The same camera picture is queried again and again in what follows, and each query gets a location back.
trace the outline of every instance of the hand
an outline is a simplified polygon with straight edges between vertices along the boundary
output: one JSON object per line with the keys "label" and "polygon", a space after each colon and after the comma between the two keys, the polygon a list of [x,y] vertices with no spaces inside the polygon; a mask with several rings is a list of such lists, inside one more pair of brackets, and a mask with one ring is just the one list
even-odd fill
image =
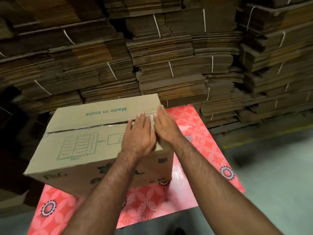
{"label": "hand", "polygon": [[150,118],[145,113],[138,114],[134,125],[128,120],[122,142],[122,152],[142,158],[151,152],[156,144],[156,134],[151,130]]}
{"label": "hand", "polygon": [[164,106],[157,107],[157,113],[153,115],[154,128],[158,136],[174,145],[180,138],[185,138],[176,121],[165,110]]}

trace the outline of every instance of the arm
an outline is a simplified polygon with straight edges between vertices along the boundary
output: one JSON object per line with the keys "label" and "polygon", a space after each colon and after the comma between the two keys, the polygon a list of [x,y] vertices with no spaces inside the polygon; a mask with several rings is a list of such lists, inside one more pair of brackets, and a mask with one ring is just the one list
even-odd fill
{"label": "arm", "polygon": [[156,135],[145,113],[137,116],[133,126],[130,119],[115,163],[73,215],[62,234],[113,234],[135,168],[155,143]]}
{"label": "arm", "polygon": [[173,147],[199,207],[216,235],[282,234],[183,136],[163,106],[158,107],[153,118],[156,133]]}

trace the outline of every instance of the red floral tablecloth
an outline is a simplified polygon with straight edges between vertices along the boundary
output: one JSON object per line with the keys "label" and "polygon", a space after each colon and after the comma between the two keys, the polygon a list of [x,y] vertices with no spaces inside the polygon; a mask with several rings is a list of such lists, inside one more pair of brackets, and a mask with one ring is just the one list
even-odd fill
{"label": "red floral tablecloth", "polygon": [[[244,188],[192,105],[167,111],[185,137],[240,192]],[[28,234],[58,235],[65,228],[82,199],[45,185]],[[176,155],[172,181],[130,189],[117,228],[198,206]]]}

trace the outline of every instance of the right arm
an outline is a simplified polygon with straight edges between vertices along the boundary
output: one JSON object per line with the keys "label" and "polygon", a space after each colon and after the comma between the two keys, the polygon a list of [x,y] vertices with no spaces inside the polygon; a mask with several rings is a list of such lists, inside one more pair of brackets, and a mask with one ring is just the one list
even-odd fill
{"label": "right arm", "polygon": [[156,133],[174,149],[198,205],[216,235],[282,234],[183,136],[163,106],[158,106],[153,118]]}

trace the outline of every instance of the green printed diagram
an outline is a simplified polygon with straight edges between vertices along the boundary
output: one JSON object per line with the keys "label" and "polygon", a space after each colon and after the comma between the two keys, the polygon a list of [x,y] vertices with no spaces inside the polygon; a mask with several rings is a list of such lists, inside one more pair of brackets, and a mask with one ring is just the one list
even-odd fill
{"label": "green printed diagram", "polygon": [[64,139],[57,160],[76,158],[96,152],[99,132],[69,135]]}

